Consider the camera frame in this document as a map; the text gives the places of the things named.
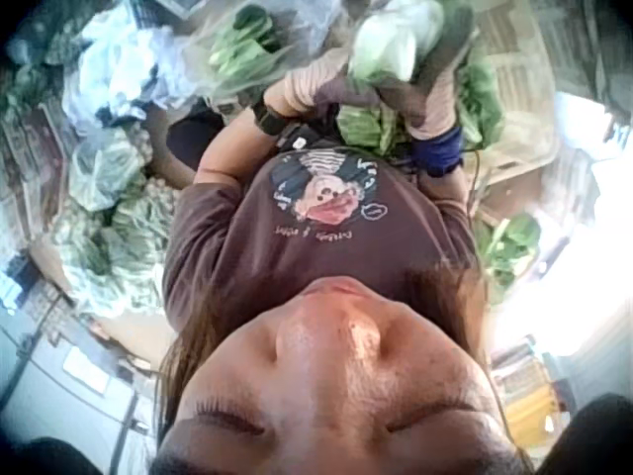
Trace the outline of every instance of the newspaper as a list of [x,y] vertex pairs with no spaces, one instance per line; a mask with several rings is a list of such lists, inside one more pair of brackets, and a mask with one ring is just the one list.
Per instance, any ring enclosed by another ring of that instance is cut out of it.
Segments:
[[0,267],[45,233],[59,213],[76,144],[57,99],[0,123]]

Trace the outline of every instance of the nose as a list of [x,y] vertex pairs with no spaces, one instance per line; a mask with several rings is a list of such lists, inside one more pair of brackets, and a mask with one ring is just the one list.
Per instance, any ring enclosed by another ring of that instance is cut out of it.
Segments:
[[371,366],[380,357],[381,331],[359,297],[315,293],[302,299],[277,333],[277,358],[307,363],[311,370],[341,363]]

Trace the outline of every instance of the cartoon print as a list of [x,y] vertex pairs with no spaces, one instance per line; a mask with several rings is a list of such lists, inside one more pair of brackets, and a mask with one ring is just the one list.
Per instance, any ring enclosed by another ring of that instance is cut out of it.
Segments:
[[336,175],[315,176],[294,210],[299,221],[310,218],[327,225],[340,225],[358,209],[363,195],[358,183],[345,183]]
[[299,222],[338,226],[357,217],[377,221],[387,214],[372,204],[376,163],[361,152],[346,150],[290,152],[272,170],[277,206]]

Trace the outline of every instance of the lips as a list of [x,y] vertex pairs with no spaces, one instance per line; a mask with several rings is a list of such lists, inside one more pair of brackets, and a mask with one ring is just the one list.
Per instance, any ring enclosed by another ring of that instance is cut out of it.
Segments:
[[339,293],[371,297],[373,292],[352,277],[324,277],[310,284],[301,295]]

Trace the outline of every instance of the green leaf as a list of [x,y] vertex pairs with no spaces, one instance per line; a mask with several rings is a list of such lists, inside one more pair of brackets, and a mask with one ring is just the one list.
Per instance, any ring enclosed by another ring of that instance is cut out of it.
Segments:
[[541,238],[541,227],[530,214],[521,213],[510,220],[504,234],[516,244],[534,249]]

